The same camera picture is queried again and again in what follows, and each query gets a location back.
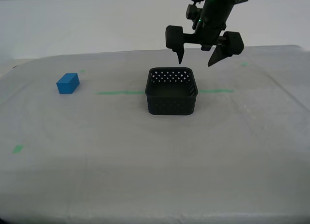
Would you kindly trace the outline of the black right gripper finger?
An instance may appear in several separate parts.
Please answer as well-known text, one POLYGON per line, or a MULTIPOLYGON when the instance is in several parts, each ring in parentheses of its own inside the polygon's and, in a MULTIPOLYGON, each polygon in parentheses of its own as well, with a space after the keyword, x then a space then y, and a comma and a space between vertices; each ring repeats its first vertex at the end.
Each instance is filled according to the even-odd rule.
POLYGON ((209 59, 208 67, 233 55, 240 55, 243 50, 244 43, 240 33, 226 31, 223 36, 219 37, 218 44, 209 59))
POLYGON ((184 32, 181 26, 167 26, 165 30, 166 48, 177 54, 181 64, 184 56, 184 32))

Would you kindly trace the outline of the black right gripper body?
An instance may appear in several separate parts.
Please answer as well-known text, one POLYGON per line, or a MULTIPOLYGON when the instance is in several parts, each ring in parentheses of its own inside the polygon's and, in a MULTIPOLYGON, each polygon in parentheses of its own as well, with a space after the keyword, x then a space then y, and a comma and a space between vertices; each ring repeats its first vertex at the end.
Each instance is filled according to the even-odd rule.
POLYGON ((192 20, 193 34, 184 34, 184 43, 199 44, 202 50, 210 50, 226 29, 226 21, 237 4, 248 0, 191 0, 186 18, 192 20))

